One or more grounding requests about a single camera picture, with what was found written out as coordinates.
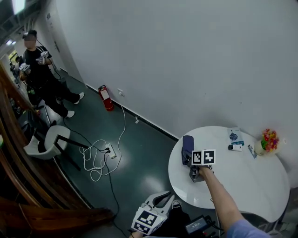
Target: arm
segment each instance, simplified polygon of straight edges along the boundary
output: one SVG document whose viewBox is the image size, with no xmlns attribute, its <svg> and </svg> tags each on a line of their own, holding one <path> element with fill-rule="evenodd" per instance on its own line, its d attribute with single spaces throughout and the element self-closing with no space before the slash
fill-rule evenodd
<svg viewBox="0 0 298 238">
<path fill-rule="evenodd" d="M 47 59 L 46 59 L 46 64 L 47 64 L 47 65 L 52 65 L 52 61 L 50 60 L 50 58 L 47 58 Z"/>
<path fill-rule="evenodd" d="M 223 225 L 224 232 L 227 233 L 228 229 L 235 222 L 243 220 L 244 217 L 238 210 L 233 198 L 215 177 L 212 170 L 206 167 L 200 167 L 200 174 L 204 177 L 206 181 L 219 220 Z"/>
<path fill-rule="evenodd" d="M 19 78 L 21 81 L 26 81 L 27 77 L 23 73 L 23 71 L 19 70 Z"/>
</svg>

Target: wall outlet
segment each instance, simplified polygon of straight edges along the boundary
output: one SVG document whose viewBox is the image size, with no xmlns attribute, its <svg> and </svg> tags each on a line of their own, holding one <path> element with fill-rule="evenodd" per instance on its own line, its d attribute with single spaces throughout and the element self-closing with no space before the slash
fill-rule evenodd
<svg viewBox="0 0 298 238">
<path fill-rule="evenodd" d="M 112 147 L 112 145 L 110 143 L 106 145 L 106 149 L 107 148 L 111 151 L 110 153 L 108 153 L 108 155 L 110 156 L 110 158 L 111 159 L 115 158 L 116 157 L 116 154 L 115 154 L 115 151 L 114 151 L 114 149 L 113 149 L 113 147 Z"/>
<path fill-rule="evenodd" d="M 117 88 L 117 89 L 118 89 L 118 93 L 119 93 L 119 95 L 124 97 L 123 90 L 120 89 L 120 88 Z"/>
</svg>

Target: small box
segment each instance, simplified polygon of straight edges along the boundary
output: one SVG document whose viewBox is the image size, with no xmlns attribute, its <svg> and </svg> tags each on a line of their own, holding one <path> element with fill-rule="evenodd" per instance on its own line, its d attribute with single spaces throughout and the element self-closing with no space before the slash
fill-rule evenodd
<svg viewBox="0 0 298 238">
<path fill-rule="evenodd" d="M 244 145 L 239 127 L 228 128 L 228 135 L 232 145 Z"/>
<path fill-rule="evenodd" d="M 216 150 L 208 149 L 201 151 L 193 151 L 191 158 L 191 165 L 214 165 L 215 164 L 215 153 Z"/>
</svg>

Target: fire extinguisher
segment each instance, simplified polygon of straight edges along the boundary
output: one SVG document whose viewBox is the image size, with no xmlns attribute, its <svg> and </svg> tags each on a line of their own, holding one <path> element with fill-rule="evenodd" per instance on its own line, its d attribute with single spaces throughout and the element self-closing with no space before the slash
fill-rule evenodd
<svg viewBox="0 0 298 238">
<path fill-rule="evenodd" d="M 112 111 L 114 109 L 114 105 L 112 103 L 112 99 L 110 98 L 108 94 L 108 89 L 105 85 L 102 85 L 98 88 L 99 96 L 102 99 L 102 102 L 108 112 Z"/>
</svg>

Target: white round table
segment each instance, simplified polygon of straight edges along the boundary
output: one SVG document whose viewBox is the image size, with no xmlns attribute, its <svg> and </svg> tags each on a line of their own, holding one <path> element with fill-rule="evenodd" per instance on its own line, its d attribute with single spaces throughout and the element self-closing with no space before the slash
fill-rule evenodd
<svg viewBox="0 0 298 238">
<path fill-rule="evenodd" d="M 242 212 L 254 213 L 268 222 L 283 214 L 288 203 L 290 186 L 287 173 L 277 156 L 255 159 L 248 150 L 255 139 L 242 133 L 242 152 L 229 151 L 230 138 L 226 127 L 207 126 L 194 129 L 190 135 L 195 150 L 216 149 L 213 171 Z M 169 158 L 169 180 L 176 194 L 185 202 L 201 208 L 214 208 L 206 182 L 193 183 L 190 169 L 182 164 L 182 138 Z"/>
</svg>

